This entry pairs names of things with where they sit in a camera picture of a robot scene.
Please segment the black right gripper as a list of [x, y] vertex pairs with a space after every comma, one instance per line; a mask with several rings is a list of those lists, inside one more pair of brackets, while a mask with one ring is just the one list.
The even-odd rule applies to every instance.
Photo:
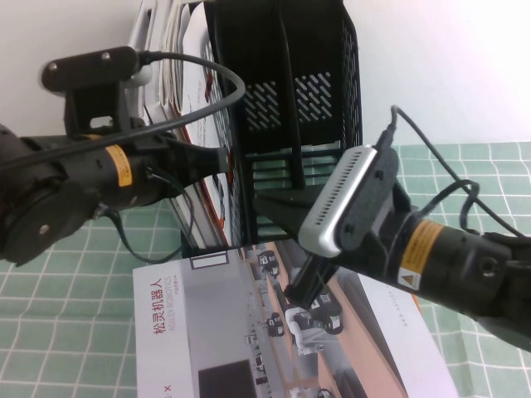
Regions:
[[[260, 237], [298, 240], [300, 227], [321, 191], [321, 188], [258, 191], [257, 213], [273, 224]], [[339, 268], [397, 288], [399, 251], [403, 248], [400, 234], [412, 213], [409, 196], [402, 185], [396, 184], [372, 221], [367, 221], [360, 209], [352, 216], [345, 216], [334, 231], [340, 254], [326, 259], [311, 253], [302, 270], [285, 288], [286, 298], [292, 304], [309, 308]]]

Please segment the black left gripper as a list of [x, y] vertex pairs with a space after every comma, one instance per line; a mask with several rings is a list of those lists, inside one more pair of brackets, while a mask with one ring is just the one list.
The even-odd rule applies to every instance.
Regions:
[[169, 131], [137, 138], [123, 146], [133, 169], [136, 206], [178, 197], [182, 185], [230, 170], [226, 148], [206, 148], [178, 141]]

